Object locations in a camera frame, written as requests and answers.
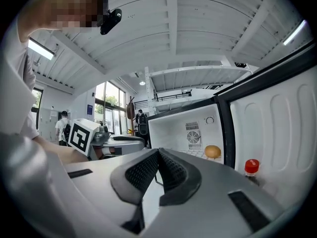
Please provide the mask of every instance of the qr code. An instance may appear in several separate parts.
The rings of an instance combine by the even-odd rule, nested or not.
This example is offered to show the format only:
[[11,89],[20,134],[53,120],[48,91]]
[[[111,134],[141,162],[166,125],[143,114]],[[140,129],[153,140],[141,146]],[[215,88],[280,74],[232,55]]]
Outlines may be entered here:
[[75,123],[70,137],[70,143],[85,152],[88,144],[89,135],[89,131]]

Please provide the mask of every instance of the fan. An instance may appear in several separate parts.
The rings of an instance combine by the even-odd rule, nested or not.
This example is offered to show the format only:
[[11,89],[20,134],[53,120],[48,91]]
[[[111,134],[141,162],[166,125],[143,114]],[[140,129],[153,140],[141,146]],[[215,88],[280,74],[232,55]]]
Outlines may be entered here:
[[187,140],[191,143],[191,144],[196,144],[198,143],[199,141],[199,135],[197,132],[195,131],[190,131],[188,134],[187,134]]

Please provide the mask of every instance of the black camera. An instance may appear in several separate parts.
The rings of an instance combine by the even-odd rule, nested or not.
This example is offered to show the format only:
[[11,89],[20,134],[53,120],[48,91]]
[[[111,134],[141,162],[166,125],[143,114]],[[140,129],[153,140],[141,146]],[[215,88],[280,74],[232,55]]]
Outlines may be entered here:
[[104,16],[104,22],[101,25],[100,33],[102,35],[107,34],[110,30],[115,27],[122,18],[122,10],[115,9],[113,12],[110,12]]

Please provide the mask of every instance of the light fixture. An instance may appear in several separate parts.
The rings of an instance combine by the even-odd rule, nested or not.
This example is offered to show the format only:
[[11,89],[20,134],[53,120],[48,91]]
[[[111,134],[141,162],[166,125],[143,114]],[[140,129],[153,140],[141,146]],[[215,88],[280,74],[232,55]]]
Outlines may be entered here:
[[40,43],[38,43],[36,40],[30,38],[28,47],[40,55],[46,57],[49,60],[52,60],[53,56],[55,55],[52,51],[50,51],[48,48],[44,47]]
[[295,36],[303,29],[306,24],[306,20],[303,20],[302,23],[295,29],[295,31],[283,42],[284,45],[287,45]]

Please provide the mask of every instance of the bottle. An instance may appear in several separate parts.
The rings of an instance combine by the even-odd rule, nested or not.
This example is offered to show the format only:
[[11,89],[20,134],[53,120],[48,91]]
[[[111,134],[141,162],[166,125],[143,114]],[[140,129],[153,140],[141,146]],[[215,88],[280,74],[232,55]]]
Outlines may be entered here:
[[256,173],[259,170],[259,166],[259,161],[255,159],[247,160],[244,166],[244,170],[246,172],[245,177],[254,182],[257,186],[260,186],[260,183],[256,178]]

